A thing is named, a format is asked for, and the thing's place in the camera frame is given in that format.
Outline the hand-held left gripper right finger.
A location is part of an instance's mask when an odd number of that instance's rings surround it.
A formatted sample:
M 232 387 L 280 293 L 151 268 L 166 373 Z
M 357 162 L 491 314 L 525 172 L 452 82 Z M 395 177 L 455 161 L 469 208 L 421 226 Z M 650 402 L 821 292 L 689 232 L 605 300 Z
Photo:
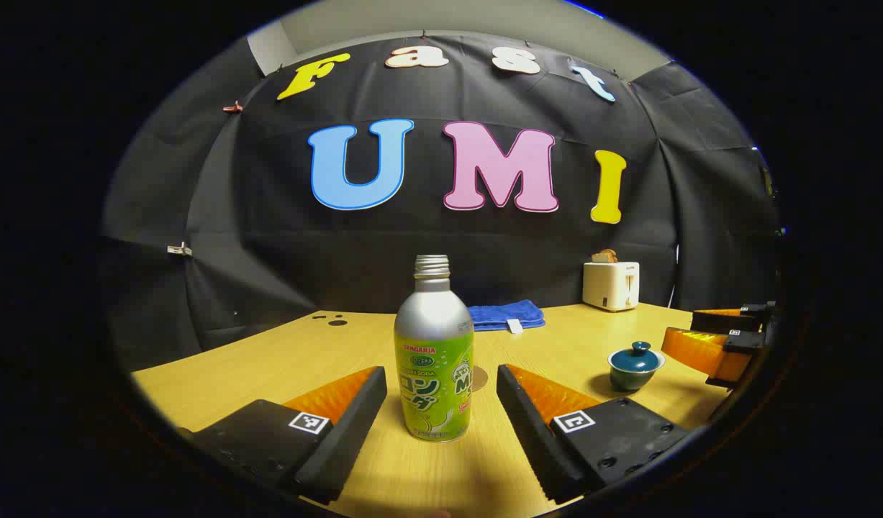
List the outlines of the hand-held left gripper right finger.
M 691 432 L 630 398 L 599 401 L 513 364 L 497 368 L 496 391 L 556 504 L 628 478 Z

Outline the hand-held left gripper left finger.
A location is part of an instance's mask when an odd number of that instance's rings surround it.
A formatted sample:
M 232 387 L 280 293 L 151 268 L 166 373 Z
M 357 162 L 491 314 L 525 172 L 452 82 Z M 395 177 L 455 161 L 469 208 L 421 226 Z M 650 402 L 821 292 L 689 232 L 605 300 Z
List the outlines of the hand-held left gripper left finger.
M 372 366 L 286 403 L 257 399 L 197 432 L 178 432 L 268 489 L 328 505 L 345 488 L 385 398 L 385 368 Z

